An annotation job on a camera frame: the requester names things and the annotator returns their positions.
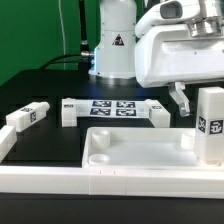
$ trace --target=white tray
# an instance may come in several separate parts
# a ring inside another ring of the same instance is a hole
[[[182,134],[193,130],[90,128],[86,137],[82,166],[83,168],[214,170],[214,167],[199,163],[193,150],[181,147]],[[98,133],[99,136],[103,132],[110,133],[109,146],[101,148],[99,143],[99,146],[94,147],[93,133]],[[215,167],[215,170],[222,169],[223,166]]]

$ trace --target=white plastic part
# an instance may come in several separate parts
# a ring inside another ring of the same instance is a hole
[[[94,154],[89,157],[89,163],[91,165],[106,165],[110,163],[110,157],[104,154]]]
[[[89,171],[59,167],[0,167],[0,192],[89,194]]]
[[[17,141],[16,128],[4,126],[0,130],[0,163]]]
[[[77,126],[77,113],[76,113],[76,100],[67,98],[62,99],[61,108],[62,127],[76,127]]]
[[[155,128],[170,127],[170,113],[159,103],[158,100],[145,101],[145,113]]]
[[[136,13],[134,0],[100,1],[101,40],[95,48],[90,75],[110,79],[135,77]]]
[[[162,18],[161,8],[165,5],[179,3],[182,7],[182,16],[180,18],[167,19]],[[151,28],[158,25],[177,24],[197,17],[200,14],[200,5],[198,0],[169,0],[152,7],[137,23],[135,33],[138,38],[144,36]]]
[[[224,89],[199,89],[195,154],[204,162],[220,163],[224,157]]]
[[[223,41],[224,36],[195,39],[186,24],[154,27],[135,48],[137,81],[143,87],[156,87],[221,79]]]
[[[126,195],[126,171],[92,169],[89,177],[90,195]]]
[[[31,125],[37,123],[44,117],[49,110],[47,102],[33,102],[6,116],[8,126],[15,126],[17,132],[22,132]]]
[[[110,132],[108,130],[95,130],[92,132],[92,146],[96,149],[110,147]]]
[[[110,147],[97,149],[92,145],[92,133],[110,132]],[[193,150],[181,148],[183,133],[194,129],[170,128],[90,128],[83,153],[84,168],[105,167],[141,169],[195,169],[197,157]],[[102,154],[110,158],[104,166],[92,164],[92,155]]]
[[[181,147],[186,150],[194,150],[195,130],[186,131],[181,137]]]

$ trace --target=white rectangular block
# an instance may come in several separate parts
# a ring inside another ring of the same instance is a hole
[[[224,89],[199,89],[195,154],[204,162],[223,161]]]
[[[159,103],[158,100],[145,101],[145,113],[155,128],[170,127],[170,113]]]
[[[62,127],[76,127],[77,114],[76,114],[76,100],[63,99],[61,108]]]
[[[90,195],[125,195],[125,170],[92,169],[89,176]]]
[[[6,116],[9,126],[15,126],[17,132],[22,132],[39,120],[46,117],[50,106],[47,102],[33,102]]]
[[[14,126],[4,126],[0,130],[0,162],[5,158],[16,141],[16,128]]]

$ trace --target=black cable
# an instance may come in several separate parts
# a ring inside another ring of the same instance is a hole
[[[42,65],[39,69],[44,70],[45,68],[48,67],[48,65],[50,65],[53,62],[56,62],[56,61],[58,61],[60,59],[65,59],[65,58],[70,58],[70,57],[78,57],[78,56],[81,56],[81,54],[80,53],[74,53],[74,54],[61,55],[61,56],[58,56],[58,57],[55,57],[55,58],[51,59],[46,64]]]
[[[81,51],[89,51],[89,44],[87,41],[86,32],[86,12],[85,12],[85,1],[79,0],[79,17],[80,17],[80,28],[81,28]]]

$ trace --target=white pillar block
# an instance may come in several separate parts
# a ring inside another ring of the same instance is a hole
[[[170,127],[170,113],[158,100],[145,100],[145,113],[149,114],[149,120],[155,128]]]
[[[207,163],[221,162],[224,156],[224,89],[199,89],[195,154]]]
[[[14,126],[4,126],[0,130],[0,162],[5,158],[16,141],[16,128]]]
[[[62,127],[76,127],[77,113],[76,113],[75,99],[67,98],[62,100],[61,119]]]

